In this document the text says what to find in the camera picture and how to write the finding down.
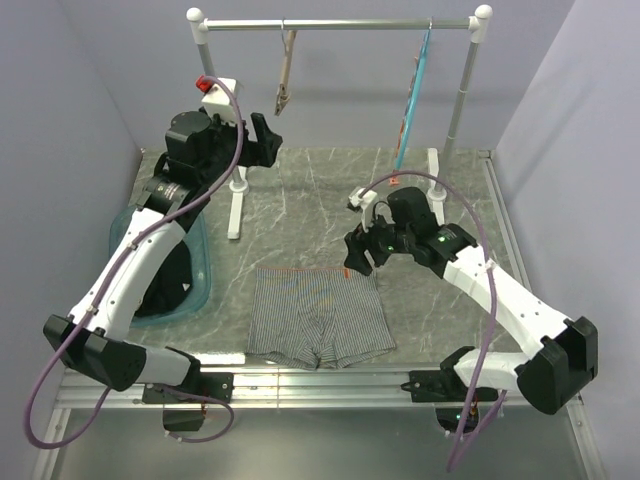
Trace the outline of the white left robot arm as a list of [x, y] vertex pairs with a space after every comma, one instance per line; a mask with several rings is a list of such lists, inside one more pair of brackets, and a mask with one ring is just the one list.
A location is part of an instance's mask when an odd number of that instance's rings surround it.
[[178, 401], [202, 388], [200, 362], [169, 347], [127, 342], [129, 327], [166, 258], [182, 243], [207, 205], [208, 191], [224, 182], [230, 166], [271, 167], [282, 144], [261, 113], [256, 134], [204, 110], [176, 115], [166, 150], [145, 184], [116, 251], [89, 292], [66, 316], [52, 315], [43, 333], [66, 367], [124, 391], [136, 383], [164, 384]]

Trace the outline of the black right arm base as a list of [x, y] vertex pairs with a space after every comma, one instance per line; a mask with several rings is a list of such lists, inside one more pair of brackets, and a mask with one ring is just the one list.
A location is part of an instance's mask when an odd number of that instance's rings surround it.
[[[400, 388], [408, 392], [413, 403], [434, 403], [436, 420], [439, 426], [453, 434], [462, 418], [462, 407], [442, 407], [444, 403], [464, 403], [467, 387], [452, 373], [442, 370], [413, 370], [409, 372], [409, 381]], [[464, 422], [463, 434], [472, 433], [480, 423], [478, 404], [498, 399], [498, 391], [492, 388], [477, 388], [471, 402], [470, 412]]]

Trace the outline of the beige clip hanger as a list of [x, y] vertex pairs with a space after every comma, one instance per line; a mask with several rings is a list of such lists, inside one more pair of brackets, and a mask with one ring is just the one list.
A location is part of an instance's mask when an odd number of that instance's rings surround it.
[[290, 79], [296, 37], [297, 37], [297, 31], [285, 30], [284, 21], [282, 21], [281, 22], [281, 40], [283, 44], [283, 61], [281, 65], [279, 83], [278, 83], [278, 88], [276, 92], [276, 101], [275, 101], [275, 108], [274, 108], [275, 116], [280, 116], [283, 113], [284, 109], [286, 108], [291, 98], [291, 93], [289, 89], [289, 79]]

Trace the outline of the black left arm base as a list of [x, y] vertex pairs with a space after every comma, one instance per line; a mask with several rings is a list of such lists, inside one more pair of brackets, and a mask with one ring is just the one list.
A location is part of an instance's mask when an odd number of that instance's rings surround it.
[[[195, 383], [188, 386], [148, 384], [143, 388], [142, 404], [162, 407], [162, 426], [168, 437], [190, 444], [213, 441], [229, 432], [235, 423], [231, 406], [234, 380], [231, 372], [217, 372], [200, 374]], [[208, 408], [212, 406], [227, 411], [226, 424], [208, 437], [192, 437], [192, 433], [198, 433], [204, 426]]]

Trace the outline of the grey striped boxer underwear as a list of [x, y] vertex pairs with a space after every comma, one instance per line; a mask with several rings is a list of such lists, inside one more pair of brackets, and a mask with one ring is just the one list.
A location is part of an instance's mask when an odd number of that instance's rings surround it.
[[376, 279], [346, 268], [260, 268], [246, 354], [342, 369], [393, 351]]

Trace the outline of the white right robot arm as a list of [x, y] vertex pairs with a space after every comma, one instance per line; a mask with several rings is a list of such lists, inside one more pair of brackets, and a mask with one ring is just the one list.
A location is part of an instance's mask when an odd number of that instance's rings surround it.
[[541, 413], [553, 415], [598, 373], [598, 330], [586, 317], [570, 319], [546, 305], [507, 274], [476, 239], [457, 224], [440, 224], [426, 195], [405, 187], [388, 195], [392, 218], [376, 213], [376, 192], [355, 189], [349, 209], [360, 213], [345, 236], [345, 265], [369, 275], [394, 254], [409, 255], [438, 278], [457, 287], [516, 341], [517, 353], [466, 346], [440, 364], [422, 390], [430, 402], [462, 401], [480, 389], [484, 401], [500, 390], [520, 393]]

